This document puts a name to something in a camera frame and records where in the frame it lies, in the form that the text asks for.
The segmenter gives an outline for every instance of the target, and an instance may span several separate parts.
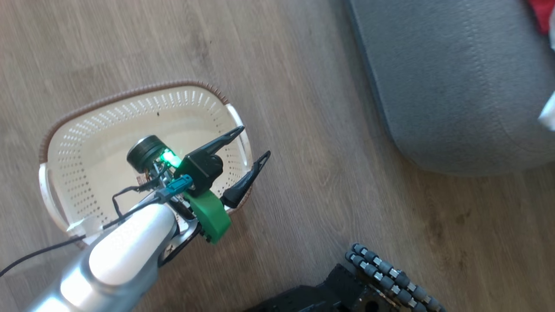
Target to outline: beige plastic basket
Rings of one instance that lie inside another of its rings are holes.
[[[137,185],[128,150],[155,134],[177,156],[242,125],[237,111],[211,85],[181,81],[126,92],[90,104],[62,118],[46,135],[39,153],[39,182],[48,213],[68,235],[90,236],[117,218],[112,195]],[[218,152],[224,173],[211,190],[221,195],[250,170],[246,131]],[[118,198],[128,211],[147,193]]]

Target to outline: gray sofa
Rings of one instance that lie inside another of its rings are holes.
[[[348,0],[372,92],[424,170],[490,175],[555,160],[537,121],[555,52],[524,0]]]

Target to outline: green light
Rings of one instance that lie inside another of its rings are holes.
[[[179,167],[179,165],[181,165],[181,159],[179,159],[179,157],[177,157],[171,150],[166,149],[164,151],[164,153],[162,154],[162,156],[160,156],[160,159],[168,162],[170,165],[174,166],[174,167]]]

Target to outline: wooden floor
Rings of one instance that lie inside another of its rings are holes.
[[[360,241],[450,311],[547,311],[555,293],[555,165],[493,178],[426,173],[388,141],[343,1],[1,1],[0,266],[65,239],[38,188],[61,115],[183,78],[212,83],[272,150],[217,246],[198,240],[136,311],[236,311],[327,276]],[[78,252],[0,279],[23,310]]]

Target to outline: red fabric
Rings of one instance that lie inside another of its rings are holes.
[[[555,7],[555,0],[528,0],[536,18],[538,19],[539,32],[547,34],[549,32],[549,17]]]

